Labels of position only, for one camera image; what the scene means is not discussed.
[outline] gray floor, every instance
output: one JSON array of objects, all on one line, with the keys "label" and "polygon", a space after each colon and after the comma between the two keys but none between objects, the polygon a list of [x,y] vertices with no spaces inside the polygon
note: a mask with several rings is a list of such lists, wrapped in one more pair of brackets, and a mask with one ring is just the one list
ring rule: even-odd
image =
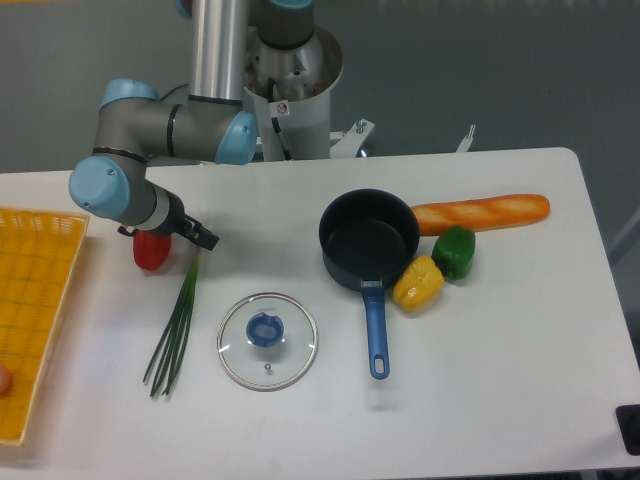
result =
[{"label": "gray floor", "polygon": [[[317,0],[344,50],[333,130],[376,123],[374,155],[564,146],[605,246],[640,206],[640,1]],[[0,5],[0,172],[71,169],[106,83],[189,81],[191,24],[170,0]],[[614,268],[640,346],[640,247]]]}]

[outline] glass lid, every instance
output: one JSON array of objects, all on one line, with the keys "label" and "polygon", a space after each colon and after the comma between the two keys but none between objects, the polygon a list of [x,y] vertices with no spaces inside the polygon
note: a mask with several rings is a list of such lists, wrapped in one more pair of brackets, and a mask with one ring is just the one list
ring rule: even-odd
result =
[{"label": "glass lid", "polygon": [[258,391],[288,387],[302,377],[318,350],[309,311],[281,293],[259,293],[236,303],[218,330],[218,356],[236,382]]}]

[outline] black saucepan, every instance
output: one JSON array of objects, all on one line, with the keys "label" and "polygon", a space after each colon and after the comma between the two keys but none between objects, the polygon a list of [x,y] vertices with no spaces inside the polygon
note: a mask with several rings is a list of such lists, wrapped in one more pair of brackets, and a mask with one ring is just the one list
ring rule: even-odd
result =
[{"label": "black saucepan", "polygon": [[369,370],[389,376],[384,290],[407,268],[420,230],[411,208],[382,190],[355,190],[334,200],[320,220],[324,264],[343,287],[362,293],[367,318]]}]

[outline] bell pepper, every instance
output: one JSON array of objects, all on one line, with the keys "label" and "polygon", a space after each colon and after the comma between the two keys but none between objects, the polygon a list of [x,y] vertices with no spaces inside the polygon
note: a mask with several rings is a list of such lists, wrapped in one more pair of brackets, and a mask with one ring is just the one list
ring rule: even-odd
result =
[{"label": "bell pepper", "polygon": [[471,270],[475,249],[476,234],[456,225],[436,240],[431,258],[446,278],[461,280]]},{"label": "bell pepper", "polygon": [[133,259],[138,267],[153,272],[169,256],[171,235],[155,235],[138,230],[133,237]]},{"label": "bell pepper", "polygon": [[444,284],[444,277],[426,255],[409,264],[393,288],[393,301],[405,312],[415,312],[433,299]]}]

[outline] green bell pepper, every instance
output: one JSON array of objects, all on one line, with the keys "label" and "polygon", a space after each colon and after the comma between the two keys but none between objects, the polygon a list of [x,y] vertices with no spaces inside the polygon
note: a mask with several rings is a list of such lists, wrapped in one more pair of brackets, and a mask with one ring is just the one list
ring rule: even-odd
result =
[{"label": "green bell pepper", "polygon": [[436,240],[431,258],[445,278],[461,280],[471,270],[475,249],[476,234],[472,230],[455,226]]}]

